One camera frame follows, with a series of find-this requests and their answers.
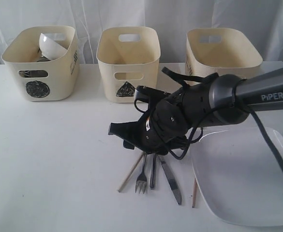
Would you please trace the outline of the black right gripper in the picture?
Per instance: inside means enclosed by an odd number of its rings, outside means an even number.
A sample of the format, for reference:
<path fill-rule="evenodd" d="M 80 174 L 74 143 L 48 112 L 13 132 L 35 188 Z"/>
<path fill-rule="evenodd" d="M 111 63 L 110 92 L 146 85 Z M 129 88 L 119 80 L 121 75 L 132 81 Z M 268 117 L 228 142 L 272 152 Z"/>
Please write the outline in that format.
<path fill-rule="evenodd" d="M 165 93 L 146 86 L 135 91 L 137 101 L 148 104 L 138 121 L 110 123 L 108 135 L 123 138 L 123 147 L 165 155 L 173 149 L 188 150 L 194 141 L 186 137 L 188 130 L 214 126 L 215 115 L 209 103 L 210 84 L 181 87 Z"/>

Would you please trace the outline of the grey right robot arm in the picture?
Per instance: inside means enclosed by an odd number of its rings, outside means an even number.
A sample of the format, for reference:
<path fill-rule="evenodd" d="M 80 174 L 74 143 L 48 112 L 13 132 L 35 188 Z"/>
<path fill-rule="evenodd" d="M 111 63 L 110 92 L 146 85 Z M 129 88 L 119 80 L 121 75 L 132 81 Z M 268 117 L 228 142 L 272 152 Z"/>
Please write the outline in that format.
<path fill-rule="evenodd" d="M 166 155 L 175 149 L 186 154 L 197 142 L 197 129 L 235 125 L 256 111 L 283 109 L 283 68 L 250 79 L 234 74 L 187 76 L 162 69 L 180 84 L 168 93 L 138 86 L 135 100 L 148 104 L 133 122 L 111 123 L 108 133 L 123 140 L 127 149 Z"/>

